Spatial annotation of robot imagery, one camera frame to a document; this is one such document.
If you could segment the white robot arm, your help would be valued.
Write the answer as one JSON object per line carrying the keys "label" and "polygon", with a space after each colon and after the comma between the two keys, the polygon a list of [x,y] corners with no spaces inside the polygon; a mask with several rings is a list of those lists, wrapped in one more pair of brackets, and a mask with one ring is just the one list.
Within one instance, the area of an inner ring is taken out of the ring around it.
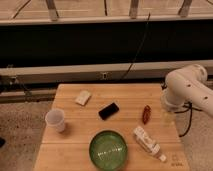
{"label": "white robot arm", "polygon": [[185,102],[191,102],[213,119],[213,90],[208,88],[206,69],[188,65],[169,72],[165,77],[166,88],[161,104],[167,115],[177,112]]}

